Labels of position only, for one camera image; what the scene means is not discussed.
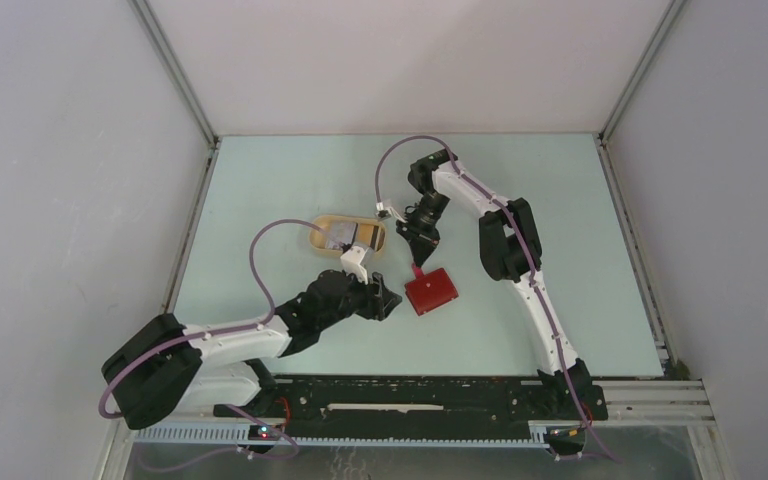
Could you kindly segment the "red card holder wallet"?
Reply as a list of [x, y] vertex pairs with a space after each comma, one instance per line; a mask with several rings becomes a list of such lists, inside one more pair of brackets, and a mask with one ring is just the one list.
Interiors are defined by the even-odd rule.
[[425, 272], [411, 265], [414, 279], [407, 282], [406, 296], [418, 316], [423, 316], [459, 297], [459, 292], [444, 268]]

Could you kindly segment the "beige oval tray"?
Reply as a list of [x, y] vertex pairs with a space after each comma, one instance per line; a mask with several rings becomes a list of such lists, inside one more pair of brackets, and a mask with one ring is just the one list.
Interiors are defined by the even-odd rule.
[[326, 257], [341, 256], [341, 244], [362, 243], [371, 247], [376, 257], [386, 246], [386, 226], [374, 218], [325, 214], [315, 218], [313, 224], [318, 229], [310, 232], [309, 243], [317, 254]]

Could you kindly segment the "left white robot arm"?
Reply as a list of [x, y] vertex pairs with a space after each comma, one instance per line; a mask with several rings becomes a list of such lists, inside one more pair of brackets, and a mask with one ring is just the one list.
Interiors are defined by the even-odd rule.
[[401, 302], [379, 273], [361, 281], [325, 270], [260, 318], [210, 327], [184, 325], [172, 313], [158, 315], [102, 364], [107, 388], [100, 411], [106, 414], [108, 401], [115, 401], [117, 415], [132, 430], [176, 411], [220, 404], [264, 416], [276, 403], [264, 360], [300, 353], [352, 317], [383, 321]]

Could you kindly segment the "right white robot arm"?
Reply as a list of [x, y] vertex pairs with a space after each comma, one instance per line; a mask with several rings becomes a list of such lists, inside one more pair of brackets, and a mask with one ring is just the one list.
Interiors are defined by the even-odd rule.
[[492, 280], [516, 292], [531, 319], [532, 339], [539, 349], [538, 377], [545, 386], [543, 408], [556, 418], [570, 416], [592, 386], [592, 377], [549, 298], [530, 204], [488, 189], [445, 150], [416, 160], [407, 180], [421, 198], [396, 216], [396, 226], [408, 244], [413, 266], [423, 266], [439, 246], [437, 223], [451, 201], [470, 212], [477, 222], [482, 267]]

